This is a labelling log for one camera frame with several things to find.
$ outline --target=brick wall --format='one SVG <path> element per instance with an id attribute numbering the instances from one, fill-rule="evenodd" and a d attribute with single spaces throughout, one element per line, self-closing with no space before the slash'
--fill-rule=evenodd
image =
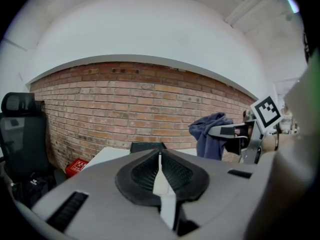
<path id="1" fill-rule="evenodd" d="M 49 143 L 59 166 L 103 147 L 164 142 L 196 147 L 188 126 L 215 112 L 235 123 L 254 101 L 217 80 L 160 65 L 108 62 L 68 68 L 31 84 L 45 101 Z"/>

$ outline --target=red box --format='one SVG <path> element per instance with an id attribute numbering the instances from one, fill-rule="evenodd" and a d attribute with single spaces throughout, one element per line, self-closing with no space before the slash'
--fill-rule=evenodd
<path id="1" fill-rule="evenodd" d="M 65 168 L 65 174 L 67 178 L 72 177 L 73 175 L 80 172 L 89 162 L 82 160 L 80 158 L 77 158 L 73 161 L 72 164 L 70 164 L 68 167 Z"/>

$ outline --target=blue jacket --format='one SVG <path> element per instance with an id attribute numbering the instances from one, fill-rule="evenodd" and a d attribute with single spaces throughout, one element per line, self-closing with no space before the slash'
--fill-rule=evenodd
<path id="1" fill-rule="evenodd" d="M 189 126 L 189 132 L 197 140 L 197 156 L 221 160 L 226 141 L 222 138 L 208 135 L 208 131 L 213 126 L 231 125 L 233 123 L 234 121 L 227 118 L 225 113 L 215 113 L 193 122 Z"/>

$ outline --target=black bag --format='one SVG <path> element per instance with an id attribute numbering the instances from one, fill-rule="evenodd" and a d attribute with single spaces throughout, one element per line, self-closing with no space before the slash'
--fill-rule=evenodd
<path id="1" fill-rule="evenodd" d="M 56 186 L 53 175 L 33 174 L 30 179 L 15 183 L 12 187 L 14 199 L 31 208 L 41 197 Z"/>

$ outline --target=black mesh chair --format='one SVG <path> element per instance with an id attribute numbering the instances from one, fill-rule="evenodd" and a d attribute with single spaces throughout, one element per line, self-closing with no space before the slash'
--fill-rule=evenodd
<path id="1" fill-rule="evenodd" d="M 20 92 L 9 92 L 2 100 L 0 146 L 5 172 L 14 183 L 33 173 L 54 171 L 46 152 L 47 117 L 42 102 L 35 101 L 33 93 Z"/>

